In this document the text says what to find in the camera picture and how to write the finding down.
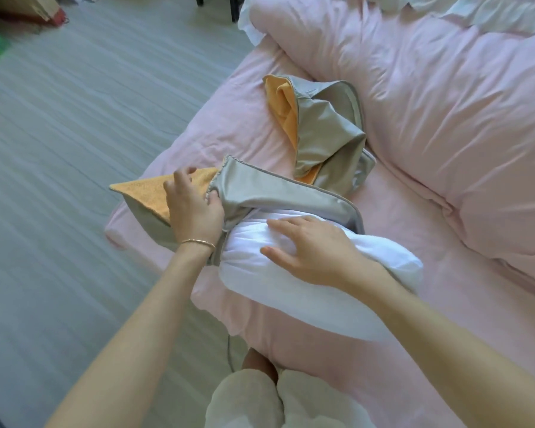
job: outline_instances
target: hand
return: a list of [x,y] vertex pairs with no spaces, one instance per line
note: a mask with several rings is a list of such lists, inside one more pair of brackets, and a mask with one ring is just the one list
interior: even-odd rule
[[171,213],[171,228],[180,243],[195,238],[216,244],[222,234],[224,209],[218,192],[211,191],[208,201],[192,186],[190,174],[196,168],[174,172],[174,181],[165,181],[166,203]]
[[269,228],[289,237],[296,255],[273,246],[260,252],[296,278],[315,285],[337,287],[347,291],[349,285],[373,280],[376,273],[388,274],[385,268],[364,257],[343,230],[313,216],[268,220]]

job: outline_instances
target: white pants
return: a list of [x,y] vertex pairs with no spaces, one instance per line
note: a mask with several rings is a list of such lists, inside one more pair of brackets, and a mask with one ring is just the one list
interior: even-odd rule
[[205,428],[374,428],[364,407],[325,381],[286,370],[277,388],[263,372],[226,377],[206,410]]

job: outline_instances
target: chair leg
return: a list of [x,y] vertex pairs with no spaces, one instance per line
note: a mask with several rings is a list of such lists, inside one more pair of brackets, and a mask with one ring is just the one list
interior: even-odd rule
[[230,13],[232,14],[232,22],[238,22],[240,19],[240,9],[238,9],[238,0],[230,0]]

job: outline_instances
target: forearm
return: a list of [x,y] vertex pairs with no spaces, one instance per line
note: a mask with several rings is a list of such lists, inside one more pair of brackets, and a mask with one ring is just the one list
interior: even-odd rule
[[93,361],[47,428],[138,427],[171,355],[209,248],[179,248],[145,300]]
[[353,295],[373,309],[470,427],[535,427],[535,379],[393,281]]

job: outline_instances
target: floor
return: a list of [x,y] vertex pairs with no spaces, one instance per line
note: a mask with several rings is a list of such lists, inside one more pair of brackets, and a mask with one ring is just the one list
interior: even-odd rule
[[[229,0],[99,0],[61,29],[0,22],[0,417],[38,428],[155,280],[112,249],[118,197],[241,59]],[[145,427],[197,427],[226,330],[191,306]],[[233,345],[239,366],[245,345]]]

